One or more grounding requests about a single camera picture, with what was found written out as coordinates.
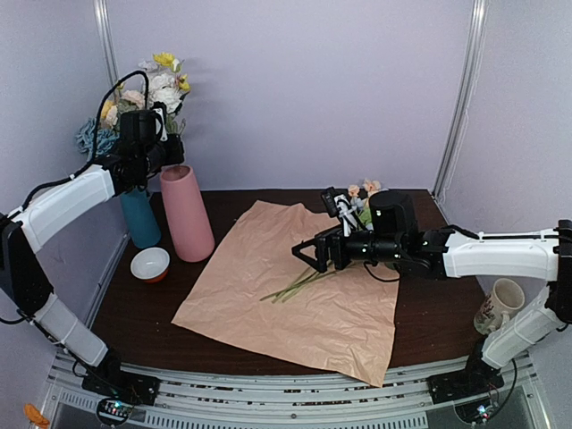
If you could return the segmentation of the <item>white rose stem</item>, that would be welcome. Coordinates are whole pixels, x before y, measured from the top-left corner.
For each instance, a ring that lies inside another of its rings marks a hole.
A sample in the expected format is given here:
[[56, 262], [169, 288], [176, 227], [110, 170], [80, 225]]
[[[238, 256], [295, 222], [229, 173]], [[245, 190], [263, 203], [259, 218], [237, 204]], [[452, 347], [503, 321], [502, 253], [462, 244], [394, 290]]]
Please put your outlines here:
[[174, 54], [162, 52], [153, 54], [153, 62], [147, 69], [149, 73], [149, 96], [152, 103], [166, 105], [167, 133], [181, 134], [185, 130], [186, 120], [179, 119], [183, 102], [190, 93], [191, 86], [186, 73], [182, 71], [183, 61]]

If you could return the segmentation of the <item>flower bunch pink blue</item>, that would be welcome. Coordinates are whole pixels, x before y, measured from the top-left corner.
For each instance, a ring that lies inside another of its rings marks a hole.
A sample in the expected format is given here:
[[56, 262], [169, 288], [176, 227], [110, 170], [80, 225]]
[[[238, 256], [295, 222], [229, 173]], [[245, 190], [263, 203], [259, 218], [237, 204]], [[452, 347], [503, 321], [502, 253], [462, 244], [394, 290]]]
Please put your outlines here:
[[364, 179], [362, 185], [349, 185], [346, 192], [330, 187], [321, 192], [320, 197], [331, 218], [340, 225], [319, 232], [309, 241], [302, 241], [292, 248], [292, 254], [307, 262], [309, 267], [282, 290], [260, 299], [285, 303], [300, 293], [310, 283], [320, 281], [336, 272], [336, 260], [332, 255], [333, 239], [347, 238], [353, 232], [371, 231], [373, 227], [369, 199], [383, 190], [379, 181]]

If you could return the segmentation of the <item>pink tissue paper sheet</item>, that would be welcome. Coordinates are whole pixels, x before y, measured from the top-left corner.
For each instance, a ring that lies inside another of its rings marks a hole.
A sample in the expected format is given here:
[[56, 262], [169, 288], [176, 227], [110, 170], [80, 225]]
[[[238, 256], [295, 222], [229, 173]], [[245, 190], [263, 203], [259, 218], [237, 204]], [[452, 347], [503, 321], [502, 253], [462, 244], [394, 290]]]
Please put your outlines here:
[[335, 224], [302, 204], [256, 201], [218, 245], [172, 323], [382, 386], [394, 343], [398, 275], [360, 263], [318, 274], [291, 253]]

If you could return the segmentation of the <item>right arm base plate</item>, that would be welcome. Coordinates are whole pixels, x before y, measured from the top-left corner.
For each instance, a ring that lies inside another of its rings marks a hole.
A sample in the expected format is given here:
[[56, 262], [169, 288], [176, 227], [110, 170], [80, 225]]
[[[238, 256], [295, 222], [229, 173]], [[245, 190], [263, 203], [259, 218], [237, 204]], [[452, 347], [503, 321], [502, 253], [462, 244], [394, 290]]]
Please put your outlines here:
[[432, 375], [427, 379], [427, 384], [433, 404], [441, 404], [487, 393], [491, 386], [501, 388], [504, 379], [499, 370], [486, 372], [462, 369]]

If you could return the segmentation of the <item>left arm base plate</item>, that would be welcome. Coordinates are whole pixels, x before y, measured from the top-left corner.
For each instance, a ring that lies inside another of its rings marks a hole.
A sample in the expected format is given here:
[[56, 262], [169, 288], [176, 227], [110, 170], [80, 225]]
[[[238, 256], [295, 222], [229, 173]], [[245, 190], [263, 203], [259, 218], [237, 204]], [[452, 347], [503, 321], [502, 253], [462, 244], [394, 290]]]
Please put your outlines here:
[[83, 390], [120, 400], [131, 405], [153, 406], [160, 387], [154, 376], [120, 372], [119, 381], [108, 382], [89, 374], [81, 383]]

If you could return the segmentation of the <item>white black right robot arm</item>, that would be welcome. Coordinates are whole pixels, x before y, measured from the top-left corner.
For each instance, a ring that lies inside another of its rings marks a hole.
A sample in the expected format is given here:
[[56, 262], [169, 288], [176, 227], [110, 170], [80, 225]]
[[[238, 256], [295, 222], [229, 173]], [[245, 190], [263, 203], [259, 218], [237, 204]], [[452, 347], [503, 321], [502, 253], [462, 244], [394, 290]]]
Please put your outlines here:
[[372, 227], [366, 228], [346, 197], [333, 188], [321, 194], [339, 225], [321, 231], [291, 250], [319, 273], [354, 261], [390, 263], [398, 273], [433, 280], [466, 276], [526, 277], [545, 287], [513, 319], [476, 343], [464, 369], [432, 376], [436, 393], [474, 395], [516, 355], [571, 323], [571, 222], [525, 233], [487, 234], [450, 224], [420, 231], [412, 198], [385, 190], [369, 199]]

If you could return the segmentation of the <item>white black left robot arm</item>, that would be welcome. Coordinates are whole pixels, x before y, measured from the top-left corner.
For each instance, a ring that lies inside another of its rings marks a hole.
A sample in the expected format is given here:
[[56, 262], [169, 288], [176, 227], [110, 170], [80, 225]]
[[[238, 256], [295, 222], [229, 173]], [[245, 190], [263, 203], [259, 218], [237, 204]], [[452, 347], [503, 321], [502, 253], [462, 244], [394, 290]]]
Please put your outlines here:
[[110, 153], [69, 178], [47, 184], [42, 194], [1, 219], [2, 291], [21, 320], [37, 326], [85, 365], [110, 397], [123, 395], [129, 387], [119, 358], [57, 297], [37, 254], [95, 206], [146, 187], [153, 174], [183, 161], [181, 141], [168, 133], [166, 119], [166, 106], [160, 102], [123, 114], [120, 138]]

